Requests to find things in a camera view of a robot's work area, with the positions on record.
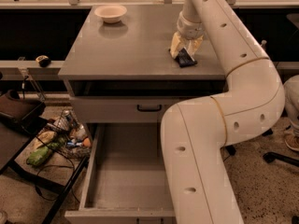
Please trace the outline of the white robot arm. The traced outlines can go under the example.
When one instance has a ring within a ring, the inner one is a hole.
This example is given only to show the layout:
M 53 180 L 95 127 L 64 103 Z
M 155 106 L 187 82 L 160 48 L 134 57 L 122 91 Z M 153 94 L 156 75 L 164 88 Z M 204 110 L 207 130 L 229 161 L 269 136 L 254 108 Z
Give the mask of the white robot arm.
M 278 71 L 225 0 L 185 0 L 179 18 L 201 22 L 228 90 L 170 106 L 161 145 L 177 224 L 244 224 L 221 148 L 248 141 L 280 118 Z

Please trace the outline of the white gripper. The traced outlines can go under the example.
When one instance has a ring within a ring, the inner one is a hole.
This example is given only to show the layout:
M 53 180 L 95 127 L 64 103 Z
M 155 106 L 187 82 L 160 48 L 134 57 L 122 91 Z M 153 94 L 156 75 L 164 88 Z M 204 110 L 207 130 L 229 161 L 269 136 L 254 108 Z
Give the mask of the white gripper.
M 187 51 L 193 57 L 203 41 L 204 28 L 202 21 L 198 15 L 187 16 L 183 12 L 180 12 L 177 28 L 178 32 L 174 33 L 171 41 L 170 54 L 172 58 L 175 59 L 183 48 L 184 42 L 182 37 L 191 40 Z

